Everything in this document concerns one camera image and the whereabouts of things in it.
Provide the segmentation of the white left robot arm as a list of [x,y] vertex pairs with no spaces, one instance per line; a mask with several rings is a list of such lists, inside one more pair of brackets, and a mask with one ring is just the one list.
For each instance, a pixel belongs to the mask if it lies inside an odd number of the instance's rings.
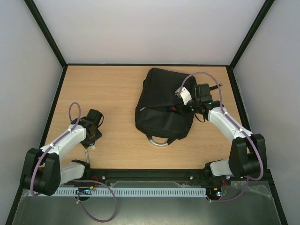
[[20,186],[28,189],[32,195],[51,196],[62,184],[76,179],[89,179],[89,162],[72,160],[68,165],[61,165],[61,162],[77,144],[85,149],[94,148],[95,142],[102,137],[99,127],[103,120],[100,111],[90,109],[87,116],[71,121],[67,130],[48,145],[28,150]]

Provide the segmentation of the black student backpack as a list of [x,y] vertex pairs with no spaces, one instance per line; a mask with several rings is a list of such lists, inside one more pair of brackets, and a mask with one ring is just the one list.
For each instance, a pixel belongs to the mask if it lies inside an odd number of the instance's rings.
[[[177,110],[169,111],[168,107],[177,109],[177,105],[183,104],[182,99],[175,95],[179,87],[185,87],[194,98],[196,85],[193,74],[159,68],[149,70],[135,109],[135,126],[147,136],[150,143],[165,147],[188,135],[196,113],[181,115]],[[209,88],[220,89],[220,85],[217,83]]]

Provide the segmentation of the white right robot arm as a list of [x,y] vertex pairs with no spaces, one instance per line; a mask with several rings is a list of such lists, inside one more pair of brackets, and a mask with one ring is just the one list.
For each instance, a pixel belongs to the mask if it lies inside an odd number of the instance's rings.
[[221,176],[260,180],[267,163],[264,137],[253,134],[239,124],[221,100],[214,101],[208,84],[196,85],[194,91],[194,98],[185,87],[179,87],[175,94],[182,99],[184,109],[203,115],[231,144],[228,159],[208,163],[209,169],[204,172],[205,180],[211,184],[216,183]]

